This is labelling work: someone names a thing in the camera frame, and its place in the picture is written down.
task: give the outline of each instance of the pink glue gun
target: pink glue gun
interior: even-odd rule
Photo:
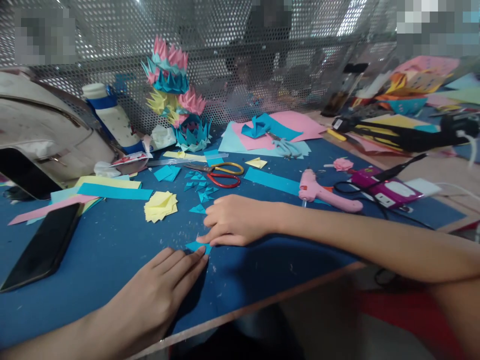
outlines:
[[[312,169],[306,169],[301,175],[298,197],[309,203],[318,198],[346,213],[358,213],[364,208],[360,201],[338,196],[319,185],[317,175]]]

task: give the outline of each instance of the smartphone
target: smartphone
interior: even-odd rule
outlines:
[[[0,174],[35,199],[50,199],[50,193],[62,188],[44,173],[20,150],[13,147],[0,149]]]
[[[82,210],[83,204],[75,203],[47,214],[0,287],[0,293],[46,278],[58,270]]]

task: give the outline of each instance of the red-handled scissors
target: red-handled scissors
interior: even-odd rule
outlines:
[[[222,167],[222,166],[227,166],[227,165],[238,168],[240,171],[232,171],[232,170],[228,170],[228,169]],[[237,163],[234,163],[234,162],[222,162],[222,163],[216,164],[214,166],[199,166],[199,165],[194,165],[191,162],[188,162],[183,166],[186,167],[186,168],[189,168],[189,169],[193,169],[193,170],[197,170],[197,171],[201,171],[201,172],[206,172],[206,176],[208,176],[208,178],[215,185],[217,185],[220,188],[224,188],[224,189],[233,189],[233,188],[236,188],[238,185],[240,185],[240,178],[238,176],[235,176],[235,175],[242,175],[244,173],[244,168],[241,167],[240,165],[238,165]],[[214,170],[223,171],[224,173],[228,173],[228,174],[231,174],[231,175],[214,173],[213,172]],[[218,182],[217,180],[215,180],[215,178],[235,179],[236,183],[222,184],[222,183]]]

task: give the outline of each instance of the hand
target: hand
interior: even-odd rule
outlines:
[[[275,232],[274,203],[253,200],[238,195],[228,195],[215,200],[206,209],[203,221],[211,228],[200,236],[199,243],[245,246],[269,233]]]
[[[107,358],[131,356],[163,339],[208,262],[204,253],[204,246],[190,255],[162,250],[98,310],[93,321],[96,335],[102,338],[104,349],[111,347],[115,353]]]

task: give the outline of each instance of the blue scissors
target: blue scissors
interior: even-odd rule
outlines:
[[[273,139],[271,142],[275,145],[276,152],[290,160],[291,157],[294,159],[302,155],[302,153],[294,146],[290,141],[285,140],[284,138],[279,138],[277,135],[272,134],[270,131],[266,132]]]

